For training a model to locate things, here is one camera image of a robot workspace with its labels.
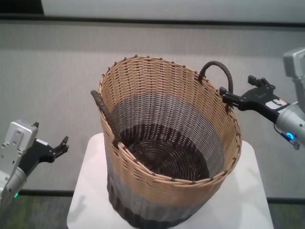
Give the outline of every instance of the blue indicator light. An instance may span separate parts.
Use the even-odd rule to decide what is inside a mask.
[[[292,134],[292,133],[290,133],[290,132],[287,132],[287,134],[286,134],[291,140],[294,140],[294,138],[295,138],[295,136]]]

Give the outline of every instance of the gray wicker band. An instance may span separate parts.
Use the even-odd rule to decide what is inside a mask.
[[[184,219],[188,216],[193,215],[203,206],[203,204],[205,204],[204,202],[198,203],[197,205],[173,207],[162,206],[160,204],[152,203],[144,197],[134,193],[133,190],[129,186],[127,186],[113,171],[108,159],[107,170],[116,197],[121,200],[124,207],[130,209],[134,214],[140,215],[146,220],[152,219],[159,222],[177,221],[178,219]]]
[[[197,109],[176,97],[138,94],[118,103],[112,117],[119,132],[141,124],[160,124],[179,130],[203,153],[210,177],[224,169],[223,146],[212,124]]]

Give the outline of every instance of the gray wall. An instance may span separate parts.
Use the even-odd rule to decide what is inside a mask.
[[[68,135],[69,152],[54,164],[40,164],[26,188],[74,189],[88,140],[102,131],[90,90],[114,61],[149,54],[200,70],[218,60],[230,69],[237,94],[250,88],[247,76],[253,74],[293,102],[282,55],[300,46],[305,30],[298,29],[1,21],[0,139],[18,118],[39,121],[39,138],[52,146]],[[217,68],[207,75],[227,87]],[[294,151],[255,112],[237,116],[243,138],[255,149],[267,196],[305,198],[304,149]]]

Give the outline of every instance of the dark floor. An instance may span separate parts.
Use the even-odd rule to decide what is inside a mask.
[[[71,197],[19,196],[0,216],[0,229],[67,229]],[[274,229],[305,229],[305,205],[269,204]]]

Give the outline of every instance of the basket rim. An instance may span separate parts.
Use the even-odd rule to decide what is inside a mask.
[[[124,58],[123,60],[119,61],[119,62],[114,62],[114,64],[111,67],[108,67],[108,70],[106,72],[106,74],[102,74],[102,78],[100,80],[99,83],[99,87],[98,87],[98,93],[102,94],[102,86],[103,86],[103,81],[107,79],[108,76],[108,72],[112,69],[112,67],[116,66],[117,64],[122,64],[123,62],[128,62],[130,60],[133,60],[135,58],[138,59],[149,59],[149,60],[162,60],[164,62],[167,63],[171,63],[171,64],[175,64],[178,65],[180,67],[186,68],[185,65],[181,65],[181,64],[177,64],[175,62],[171,62],[171,61],[167,61],[164,60],[163,58],[157,58],[157,57],[150,57],[150,56],[132,56],[129,58]],[[194,80],[197,81],[198,79],[198,72],[194,71],[191,68],[187,68],[190,71],[194,72]],[[205,81],[205,83],[210,84],[210,86],[212,86],[215,89],[215,95],[220,96],[218,93],[218,90],[216,89],[215,85],[213,83],[211,83],[210,80],[203,78],[203,80]],[[113,133],[112,133],[112,129],[109,126],[105,116],[100,112],[99,110],[99,114],[100,117],[102,119],[102,121],[104,122],[104,124],[107,125],[107,128],[109,128],[111,130],[111,137],[114,138]],[[237,119],[236,116],[233,112],[233,110],[231,108],[229,108],[228,110],[228,116],[230,116],[230,118],[233,119],[234,121],[234,127],[236,129],[236,132],[240,133],[240,127],[237,123]],[[174,185],[175,187],[189,187],[189,188],[193,188],[193,187],[203,187],[203,186],[208,186],[210,184],[218,184],[218,183],[222,183],[223,180],[233,171],[233,169],[235,168],[240,155],[241,155],[241,148],[242,148],[242,138],[241,135],[239,134],[239,137],[236,138],[237,139],[237,155],[235,157],[232,158],[232,162],[229,164],[229,166],[227,167],[227,169],[224,169],[222,172],[216,174],[215,176],[211,177],[211,178],[205,178],[205,179],[201,179],[201,180],[197,180],[197,181],[190,181],[190,180],[185,180],[185,179],[175,179],[172,177],[168,177],[168,176],[164,176],[161,174],[156,174],[152,171],[150,171],[148,168],[146,168],[140,161],[136,160],[136,158],[132,155],[132,153],[127,149],[127,147],[124,145],[123,142],[119,141],[118,142],[118,148],[119,148],[119,152],[120,155],[122,157],[124,157],[125,159],[127,159],[134,167],[136,167],[138,169],[138,171],[140,171],[141,173],[143,173],[143,175],[145,176],[152,176],[152,178],[154,178],[155,181],[160,182],[160,183],[167,183],[170,185]]]

